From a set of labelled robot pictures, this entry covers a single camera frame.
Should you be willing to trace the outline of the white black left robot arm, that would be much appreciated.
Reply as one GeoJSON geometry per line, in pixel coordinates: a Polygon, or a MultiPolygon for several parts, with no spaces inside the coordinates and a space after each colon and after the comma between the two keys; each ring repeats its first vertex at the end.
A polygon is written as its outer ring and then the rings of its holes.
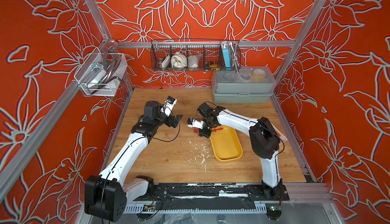
{"type": "Polygon", "coordinates": [[[174,115],[177,100],[167,97],[164,104],[148,101],[144,113],[132,127],[127,142],[115,158],[99,175],[90,176],[85,183],[84,212],[101,221],[118,221],[127,204],[136,198],[152,192],[153,180],[138,176],[125,185],[125,179],[140,153],[155,138],[160,126],[176,128],[182,115],[174,115]]]}

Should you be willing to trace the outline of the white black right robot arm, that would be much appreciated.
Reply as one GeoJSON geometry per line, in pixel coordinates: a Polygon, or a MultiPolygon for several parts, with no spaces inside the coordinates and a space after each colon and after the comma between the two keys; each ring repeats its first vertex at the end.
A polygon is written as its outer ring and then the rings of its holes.
{"type": "Polygon", "coordinates": [[[207,102],[197,112],[202,119],[189,118],[187,125],[197,128],[201,137],[211,137],[212,130],[218,126],[229,126],[250,138],[253,152],[261,159],[263,196],[267,200],[281,200],[284,193],[278,164],[281,139],[271,122],[266,117],[249,118],[217,105],[213,108],[207,102]]]}

